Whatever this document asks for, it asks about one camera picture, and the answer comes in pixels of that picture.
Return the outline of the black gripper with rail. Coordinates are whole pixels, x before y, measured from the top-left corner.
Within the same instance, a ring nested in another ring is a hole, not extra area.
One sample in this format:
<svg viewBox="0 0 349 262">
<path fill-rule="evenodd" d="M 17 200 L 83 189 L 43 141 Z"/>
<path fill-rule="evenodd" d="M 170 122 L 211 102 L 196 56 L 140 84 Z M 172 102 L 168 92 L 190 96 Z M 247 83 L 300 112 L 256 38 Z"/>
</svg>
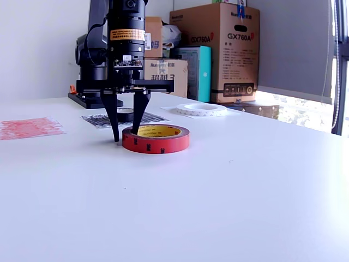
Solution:
<svg viewBox="0 0 349 262">
<path fill-rule="evenodd" d="M 173 80 L 145 80 L 144 57 L 130 53 L 82 53 L 79 65 L 82 76 L 76 81 L 78 93 L 100 92 L 110 120 L 115 142 L 119 142 L 117 94 L 134 93 L 132 133 L 137 135 L 151 91 L 174 91 Z"/>
</svg>

